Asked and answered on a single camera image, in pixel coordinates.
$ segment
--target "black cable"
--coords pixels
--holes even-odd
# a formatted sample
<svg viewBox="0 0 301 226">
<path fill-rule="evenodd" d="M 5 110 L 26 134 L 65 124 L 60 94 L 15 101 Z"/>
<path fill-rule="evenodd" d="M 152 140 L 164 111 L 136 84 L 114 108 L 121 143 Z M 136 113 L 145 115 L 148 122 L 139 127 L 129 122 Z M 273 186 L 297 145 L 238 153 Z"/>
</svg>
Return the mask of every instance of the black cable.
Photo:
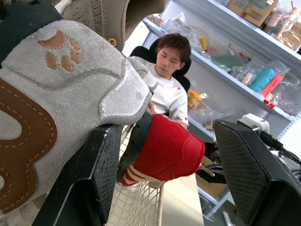
<svg viewBox="0 0 301 226">
<path fill-rule="evenodd" d="M 260 139 L 269 147 L 276 149 L 277 151 L 284 152 L 285 154 L 289 155 L 289 157 L 295 161 L 296 163 L 301 165 L 301 160 L 293 153 L 289 152 L 283 147 L 283 144 L 278 141 L 278 139 L 271 134 L 262 131 L 260 133 Z"/>
</svg>

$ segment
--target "brown leather trim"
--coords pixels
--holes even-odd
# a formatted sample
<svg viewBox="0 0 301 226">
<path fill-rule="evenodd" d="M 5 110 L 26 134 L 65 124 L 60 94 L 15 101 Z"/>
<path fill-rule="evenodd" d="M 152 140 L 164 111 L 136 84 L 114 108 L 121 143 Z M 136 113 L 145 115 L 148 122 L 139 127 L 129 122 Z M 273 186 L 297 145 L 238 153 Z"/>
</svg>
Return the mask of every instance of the brown leather trim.
<svg viewBox="0 0 301 226">
<path fill-rule="evenodd" d="M 35 192 L 34 163 L 54 146 L 57 129 L 45 109 L 0 79 L 0 110 L 22 126 L 14 140 L 0 140 L 0 211 L 7 213 L 24 204 Z"/>
</svg>

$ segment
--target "desk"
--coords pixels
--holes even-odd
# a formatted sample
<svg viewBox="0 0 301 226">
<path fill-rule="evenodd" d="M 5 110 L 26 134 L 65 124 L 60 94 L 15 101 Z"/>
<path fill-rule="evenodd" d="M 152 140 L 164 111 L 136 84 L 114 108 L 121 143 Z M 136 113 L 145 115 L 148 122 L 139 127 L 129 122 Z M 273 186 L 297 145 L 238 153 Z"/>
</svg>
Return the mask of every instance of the desk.
<svg viewBox="0 0 301 226">
<path fill-rule="evenodd" d="M 162 226 L 204 226 L 195 174 L 164 184 Z"/>
</svg>

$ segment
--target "shoe sole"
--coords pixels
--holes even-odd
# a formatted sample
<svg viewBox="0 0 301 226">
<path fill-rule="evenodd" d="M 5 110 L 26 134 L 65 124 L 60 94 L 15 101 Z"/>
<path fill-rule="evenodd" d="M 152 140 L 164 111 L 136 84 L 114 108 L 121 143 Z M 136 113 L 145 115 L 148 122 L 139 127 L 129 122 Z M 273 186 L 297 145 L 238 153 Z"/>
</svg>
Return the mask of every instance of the shoe sole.
<svg viewBox="0 0 301 226">
<path fill-rule="evenodd" d="M 127 149 L 118 164 L 117 182 L 120 183 L 127 168 L 138 158 L 151 128 L 152 115 L 145 113 L 132 130 Z"/>
</svg>

